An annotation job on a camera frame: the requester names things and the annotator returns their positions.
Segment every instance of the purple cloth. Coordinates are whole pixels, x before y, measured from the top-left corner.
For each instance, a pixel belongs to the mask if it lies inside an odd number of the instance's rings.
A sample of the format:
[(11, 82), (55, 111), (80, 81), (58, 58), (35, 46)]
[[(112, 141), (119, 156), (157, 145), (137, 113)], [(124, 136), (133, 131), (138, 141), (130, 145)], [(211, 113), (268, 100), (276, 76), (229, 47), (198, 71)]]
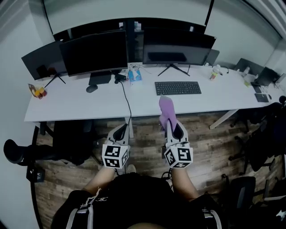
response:
[(164, 128), (164, 130), (167, 130), (167, 120), (169, 119), (172, 124), (173, 132), (177, 125), (177, 119), (174, 109), (174, 104), (172, 99), (170, 99), (167, 96), (161, 95), (159, 100), (159, 106), (162, 111), (161, 116), (159, 117), (159, 120)]

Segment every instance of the white desk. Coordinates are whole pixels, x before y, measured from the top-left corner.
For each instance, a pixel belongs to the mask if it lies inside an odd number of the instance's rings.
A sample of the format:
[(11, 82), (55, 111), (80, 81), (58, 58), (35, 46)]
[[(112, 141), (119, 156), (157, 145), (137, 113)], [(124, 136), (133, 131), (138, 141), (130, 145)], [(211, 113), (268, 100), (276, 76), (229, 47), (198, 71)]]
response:
[[(131, 86), (129, 81), (123, 83), (127, 99), (132, 111), (132, 117), (160, 115), (159, 96), (156, 95), (155, 81), (197, 81), (202, 94), (171, 95), (177, 114), (229, 110), (222, 118), (210, 126), (217, 127), (224, 120), (233, 115), (238, 109), (256, 108), (278, 102), (284, 95), (281, 89), (271, 84), (267, 93), (272, 96), (269, 103), (257, 102), (253, 87), (246, 87), (242, 76), (223, 68), (223, 76), (214, 81), (209, 80), (211, 67), (191, 66), (190, 77), (180, 71), (170, 68), (161, 76), (157, 76), (165, 67), (140, 68), (142, 82)], [(114, 83), (114, 76), (108, 84), (98, 85), (98, 90), (87, 93), (89, 75), (64, 76), (55, 79), (48, 87), (48, 95), (39, 100), (32, 97), (26, 112), (25, 121), (57, 121), (76, 119), (106, 119), (125, 117), (130, 115), (124, 98), (122, 85)]]

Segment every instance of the black keyboard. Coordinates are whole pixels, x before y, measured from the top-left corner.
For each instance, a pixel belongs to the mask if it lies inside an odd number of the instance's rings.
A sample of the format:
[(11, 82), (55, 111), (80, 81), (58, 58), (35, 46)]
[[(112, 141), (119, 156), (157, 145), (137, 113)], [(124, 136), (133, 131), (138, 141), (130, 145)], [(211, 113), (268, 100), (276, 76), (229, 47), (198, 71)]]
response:
[(155, 82), (157, 95), (202, 94), (198, 82)]
[(255, 97), (258, 102), (269, 102), (267, 95), (265, 94), (255, 93)]

